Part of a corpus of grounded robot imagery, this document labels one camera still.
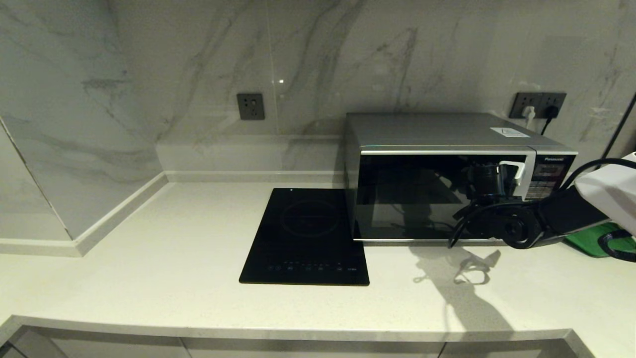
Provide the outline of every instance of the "green object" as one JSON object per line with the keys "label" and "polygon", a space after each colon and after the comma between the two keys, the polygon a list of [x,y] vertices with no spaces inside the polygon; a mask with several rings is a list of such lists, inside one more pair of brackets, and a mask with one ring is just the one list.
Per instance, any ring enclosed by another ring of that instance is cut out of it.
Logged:
{"label": "green object", "polygon": [[[581,230],[574,234],[566,235],[565,239],[590,256],[608,257],[609,255],[598,245],[598,238],[611,231],[620,229],[621,227],[619,225],[608,222]],[[609,242],[609,247],[615,250],[634,252],[636,251],[636,241],[634,241],[633,238],[614,239]]]}

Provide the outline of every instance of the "microwave handle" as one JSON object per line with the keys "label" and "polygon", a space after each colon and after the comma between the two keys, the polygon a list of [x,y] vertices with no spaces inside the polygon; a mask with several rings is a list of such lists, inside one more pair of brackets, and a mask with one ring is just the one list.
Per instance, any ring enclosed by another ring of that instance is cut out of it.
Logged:
{"label": "microwave handle", "polygon": [[523,172],[525,171],[525,163],[524,162],[511,162],[511,161],[501,161],[499,165],[507,165],[507,166],[516,166],[517,172],[515,173],[515,181],[517,185],[521,183],[521,178],[523,176]]}

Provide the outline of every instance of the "microwave control panel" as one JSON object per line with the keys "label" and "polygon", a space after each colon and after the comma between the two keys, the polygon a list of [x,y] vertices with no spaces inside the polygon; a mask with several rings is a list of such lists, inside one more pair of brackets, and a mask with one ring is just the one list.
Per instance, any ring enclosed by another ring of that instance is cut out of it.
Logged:
{"label": "microwave control panel", "polygon": [[537,154],[526,200],[539,200],[557,190],[574,162],[575,155]]}

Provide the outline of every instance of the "baseboard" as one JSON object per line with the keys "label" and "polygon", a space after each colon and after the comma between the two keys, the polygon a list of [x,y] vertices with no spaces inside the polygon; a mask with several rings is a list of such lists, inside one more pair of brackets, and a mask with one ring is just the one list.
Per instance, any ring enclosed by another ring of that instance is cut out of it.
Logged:
{"label": "baseboard", "polygon": [[344,183],[341,171],[166,171],[174,183]]}
{"label": "baseboard", "polygon": [[168,184],[160,173],[72,241],[0,239],[0,254],[82,257],[141,204]]}

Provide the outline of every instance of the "marble wall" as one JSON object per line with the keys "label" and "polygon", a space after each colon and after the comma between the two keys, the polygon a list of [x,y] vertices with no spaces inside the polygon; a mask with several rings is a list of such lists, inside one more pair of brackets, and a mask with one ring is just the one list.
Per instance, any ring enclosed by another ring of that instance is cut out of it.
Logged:
{"label": "marble wall", "polygon": [[162,170],[111,12],[102,0],[0,0],[0,48],[0,117],[77,238]]}
{"label": "marble wall", "polygon": [[[111,0],[167,170],[333,170],[348,111],[565,91],[546,135],[602,154],[636,90],[636,1]],[[242,122],[235,94],[263,94]]]}
{"label": "marble wall", "polygon": [[0,168],[0,239],[70,240],[2,125]]}

